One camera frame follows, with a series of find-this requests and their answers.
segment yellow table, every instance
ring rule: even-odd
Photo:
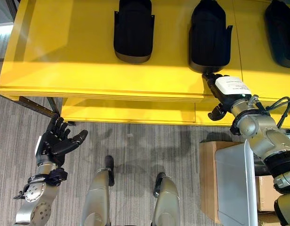
[[[218,2],[227,25],[233,25],[231,61],[220,73],[243,79],[265,104],[290,96],[290,69],[276,65],[265,42],[268,2]],[[66,120],[230,125],[230,115],[216,122],[207,117],[217,100],[201,74],[188,67],[188,30],[199,0],[152,3],[152,56],[142,65],[130,65],[113,50],[119,0],[22,0],[0,94],[15,101],[64,97],[61,115]],[[284,126],[290,128],[290,117]]]

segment robot leg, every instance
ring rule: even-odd
[[[165,173],[159,173],[153,192],[158,197],[152,226],[180,226],[180,207],[177,187]]]
[[[105,158],[105,168],[93,179],[85,199],[80,226],[110,226],[109,186],[113,186],[113,158]]]

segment white label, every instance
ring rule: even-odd
[[[217,88],[225,95],[251,94],[249,88],[238,77],[223,76],[215,81]]]

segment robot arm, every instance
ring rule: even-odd
[[[42,135],[36,152],[36,175],[30,177],[23,191],[14,197],[24,199],[16,214],[15,226],[44,226],[47,223],[59,185],[67,179],[67,172],[61,168],[65,154],[80,146],[88,134],[83,130],[73,138],[68,138],[70,130],[65,130],[66,127],[63,118],[54,115]]]
[[[284,194],[276,200],[275,211],[281,224],[290,226],[290,139],[278,128],[287,117],[290,98],[283,98],[287,99],[285,104],[288,107],[276,125],[259,102],[258,96],[252,96],[239,78],[212,73],[204,74],[203,77],[213,95],[220,101],[220,104],[208,114],[209,118],[216,121],[222,119],[227,112],[234,115],[231,132],[247,139],[252,151],[267,166],[274,178],[275,189]],[[278,101],[275,105],[277,107],[283,103],[279,104]]]

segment black cable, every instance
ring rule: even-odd
[[[290,110],[290,98],[289,98],[289,97],[282,97],[282,98],[280,98],[279,100],[277,100],[275,103],[273,103],[271,106],[266,107],[266,111],[269,112],[269,111],[272,111],[272,110],[274,110],[274,109],[276,109],[276,108],[278,108],[278,107],[281,107],[281,106],[283,106],[283,105],[287,105],[287,107],[286,107],[286,109],[285,109],[285,112],[284,112],[283,115],[281,116],[281,118],[280,118],[278,124],[277,124],[278,129],[281,128],[281,126],[282,126],[282,124],[283,124],[285,118],[288,116],[288,112],[289,112],[289,110]]]

